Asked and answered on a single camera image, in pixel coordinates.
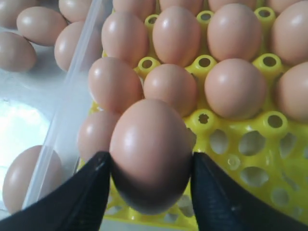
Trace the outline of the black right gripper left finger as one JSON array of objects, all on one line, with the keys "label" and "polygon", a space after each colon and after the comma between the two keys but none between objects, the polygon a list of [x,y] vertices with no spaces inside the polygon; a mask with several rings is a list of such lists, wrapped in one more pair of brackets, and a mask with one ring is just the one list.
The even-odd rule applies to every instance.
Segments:
[{"label": "black right gripper left finger", "polygon": [[2,231],[97,231],[110,189],[111,157],[98,152],[52,193],[1,220]]}]

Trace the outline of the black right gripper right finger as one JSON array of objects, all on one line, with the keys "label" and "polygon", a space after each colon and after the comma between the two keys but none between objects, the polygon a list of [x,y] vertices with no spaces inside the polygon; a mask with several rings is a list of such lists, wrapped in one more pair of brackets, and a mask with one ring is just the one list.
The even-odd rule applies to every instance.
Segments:
[{"label": "black right gripper right finger", "polygon": [[192,205],[200,231],[306,231],[307,225],[273,209],[231,177],[207,154],[194,153]]}]

